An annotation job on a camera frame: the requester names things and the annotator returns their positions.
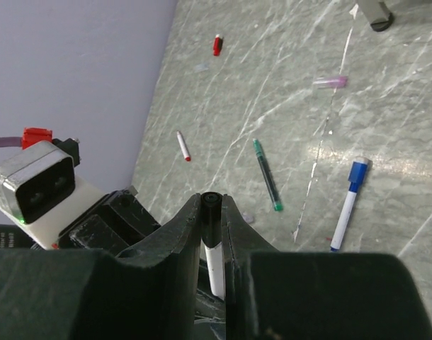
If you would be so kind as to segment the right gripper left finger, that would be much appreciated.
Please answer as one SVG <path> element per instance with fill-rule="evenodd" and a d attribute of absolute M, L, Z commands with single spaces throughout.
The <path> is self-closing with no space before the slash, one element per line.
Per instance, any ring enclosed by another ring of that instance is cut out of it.
<path fill-rule="evenodd" d="M 0 249 L 0 339 L 189 339 L 199 195 L 119 254 Z"/>

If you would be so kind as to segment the black white marker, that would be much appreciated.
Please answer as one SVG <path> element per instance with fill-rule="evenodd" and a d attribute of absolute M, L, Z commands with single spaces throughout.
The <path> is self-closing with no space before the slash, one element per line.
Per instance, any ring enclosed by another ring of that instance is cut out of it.
<path fill-rule="evenodd" d="M 206 245 L 204 247 L 211 292 L 223 300 L 225 298 L 225 281 L 222 243 L 213 248 Z"/>

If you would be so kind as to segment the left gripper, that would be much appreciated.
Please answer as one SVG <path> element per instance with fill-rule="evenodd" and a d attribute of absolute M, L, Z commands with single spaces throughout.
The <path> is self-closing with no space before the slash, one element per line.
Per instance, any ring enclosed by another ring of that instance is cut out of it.
<path fill-rule="evenodd" d="M 104 195 L 58 236 L 59 249 L 101 249 L 119 254 L 161 225 L 131 189 Z"/>

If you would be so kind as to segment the blue marker cap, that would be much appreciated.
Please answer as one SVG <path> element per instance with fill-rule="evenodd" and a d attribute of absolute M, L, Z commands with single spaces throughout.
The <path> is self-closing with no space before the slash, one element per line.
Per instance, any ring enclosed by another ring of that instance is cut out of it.
<path fill-rule="evenodd" d="M 370 168 L 371 161 L 365 157 L 357 157 L 351 165 L 348 182 L 350 183 L 348 190 L 352 193 L 357 193 L 363 185 L 365 177 Z"/>

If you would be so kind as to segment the blue white marker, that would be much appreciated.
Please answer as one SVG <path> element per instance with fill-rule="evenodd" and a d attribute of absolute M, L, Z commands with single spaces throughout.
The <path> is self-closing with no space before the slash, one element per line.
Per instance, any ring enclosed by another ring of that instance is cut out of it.
<path fill-rule="evenodd" d="M 351 218 L 351 213 L 353 210 L 354 203 L 356 201 L 357 193 L 355 191 L 349 190 L 346 194 L 345 201 L 339 215 L 339 220 L 337 222 L 336 228 L 330 244 L 330 250 L 337 252 L 342 245 L 344 235 L 348 226 L 348 222 Z"/>

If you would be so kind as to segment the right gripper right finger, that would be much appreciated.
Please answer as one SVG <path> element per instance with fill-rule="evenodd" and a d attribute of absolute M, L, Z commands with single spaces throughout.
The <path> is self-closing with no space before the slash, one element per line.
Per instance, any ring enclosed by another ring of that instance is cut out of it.
<path fill-rule="evenodd" d="M 228 339 L 432 339 L 396 256 L 279 251 L 229 195 L 221 227 Z"/>

